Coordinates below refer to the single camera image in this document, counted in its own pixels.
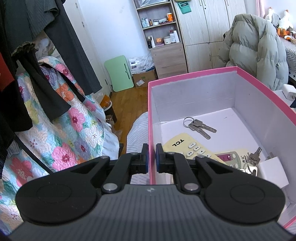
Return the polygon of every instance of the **floral quilt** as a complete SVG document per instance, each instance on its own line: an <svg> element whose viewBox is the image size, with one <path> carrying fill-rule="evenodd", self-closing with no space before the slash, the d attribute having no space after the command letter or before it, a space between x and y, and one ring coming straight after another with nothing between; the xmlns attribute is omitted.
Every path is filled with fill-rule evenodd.
<svg viewBox="0 0 296 241"><path fill-rule="evenodd" d="M106 124L103 109L91 95L84 95L68 68L56 58L47 56L39 60L39 63L51 66L41 66L41 69L53 89L71 105L71 108L50 122L34 93L30 76L27 72L19 75L17 81L33 127L17 133L18 137L53 172L100 156L104 148L105 135L116 138L110 128L106 129L103 126ZM61 74L65 75L85 97L83 103L72 92ZM111 143L113 142L114 151L118 155L118 140ZM5 234L11 233L22 223L15 205L17 190L26 182L47 174L23 150L6 159L0 180L0 229Z"/></svg>

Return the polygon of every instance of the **mint green folding table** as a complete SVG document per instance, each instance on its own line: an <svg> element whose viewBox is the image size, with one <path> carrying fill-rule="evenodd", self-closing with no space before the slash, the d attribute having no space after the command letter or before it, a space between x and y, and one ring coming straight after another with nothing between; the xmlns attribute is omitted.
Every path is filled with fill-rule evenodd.
<svg viewBox="0 0 296 241"><path fill-rule="evenodd" d="M124 55L109 59L104 63L115 92L133 87L133 80Z"/></svg>

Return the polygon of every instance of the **drawer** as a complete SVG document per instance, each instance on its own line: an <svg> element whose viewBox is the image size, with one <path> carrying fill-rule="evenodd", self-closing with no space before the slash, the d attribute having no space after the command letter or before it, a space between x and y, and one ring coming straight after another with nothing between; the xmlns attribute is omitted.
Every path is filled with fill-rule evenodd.
<svg viewBox="0 0 296 241"><path fill-rule="evenodd" d="M159 67L157 65L155 66L156 66L156 71L159 79L188 73L186 63L172 64L172 65L167 65L163 67Z"/></svg>
<svg viewBox="0 0 296 241"><path fill-rule="evenodd" d="M151 50L158 78L187 73L184 48L181 43Z"/></svg>

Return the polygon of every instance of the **white charger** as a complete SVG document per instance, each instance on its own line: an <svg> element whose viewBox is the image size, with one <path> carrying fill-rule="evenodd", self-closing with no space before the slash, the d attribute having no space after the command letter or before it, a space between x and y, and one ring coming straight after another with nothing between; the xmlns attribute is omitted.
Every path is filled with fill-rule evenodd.
<svg viewBox="0 0 296 241"><path fill-rule="evenodd" d="M283 188L289 184L281 161L277 156L259 162L257 167L258 177L277 185L279 188Z"/></svg>
<svg viewBox="0 0 296 241"><path fill-rule="evenodd" d="M284 84L284 86L282 88L282 91L283 91L286 99L292 100L292 101L295 100L295 98L296 98L296 89L295 89L294 86Z"/></svg>

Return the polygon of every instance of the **wooden floor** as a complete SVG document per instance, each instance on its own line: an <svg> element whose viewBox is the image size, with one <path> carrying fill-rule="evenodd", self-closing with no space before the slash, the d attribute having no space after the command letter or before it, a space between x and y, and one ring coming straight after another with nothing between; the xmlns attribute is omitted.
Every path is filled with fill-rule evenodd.
<svg viewBox="0 0 296 241"><path fill-rule="evenodd" d="M148 87L130 88L112 93L112 107L117 117L115 130L122 130L119 142L124 144L122 154L126 153L126 137L134 121L148 111Z"/></svg>

